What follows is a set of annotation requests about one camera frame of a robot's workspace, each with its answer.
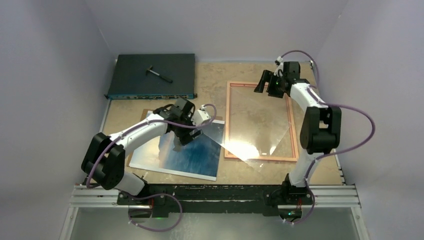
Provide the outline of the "blue landscape photo print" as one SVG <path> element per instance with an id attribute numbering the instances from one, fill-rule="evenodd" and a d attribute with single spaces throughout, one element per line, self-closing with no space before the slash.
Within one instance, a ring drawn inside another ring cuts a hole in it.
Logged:
<path id="1" fill-rule="evenodd" d="M 203 134 L 182 146 L 173 132 L 153 138 L 134 150 L 127 166 L 208 181 L 218 175 L 225 122 L 217 117 Z"/>

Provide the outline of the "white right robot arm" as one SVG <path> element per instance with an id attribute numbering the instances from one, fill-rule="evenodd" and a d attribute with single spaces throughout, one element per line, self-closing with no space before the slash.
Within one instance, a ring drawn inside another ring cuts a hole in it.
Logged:
<path id="1" fill-rule="evenodd" d="M 302 153 L 284 180 L 280 196 L 288 204 L 300 198 L 309 186 L 309 176 L 315 171 L 319 157 L 337 148 L 341 139 L 342 111 L 328 106 L 313 90 L 313 85 L 301 78 L 301 65 L 297 61 L 276 60 L 274 71 L 264 70 L 255 93 L 267 92 L 275 98 L 289 97 L 304 112 L 299 134 Z"/>

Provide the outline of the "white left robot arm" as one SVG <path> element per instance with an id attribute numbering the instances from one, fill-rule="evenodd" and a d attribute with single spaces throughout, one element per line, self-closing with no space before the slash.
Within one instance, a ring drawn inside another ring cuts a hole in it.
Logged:
<path id="1" fill-rule="evenodd" d="M 149 199 L 148 183 L 125 170 L 126 158 L 138 147 L 156 137 L 173 133 L 182 146 L 202 134 L 202 127 L 211 123 L 207 105 L 199 109 L 186 98 L 178 98 L 152 111 L 145 119 L 119 132 L 99 132 L 92 138 L 82 160 L 81 170 L 87 174 L 86 186 L 94 180 L 105 190 L 117 189 L 129 194 L 138 205 Z"/>

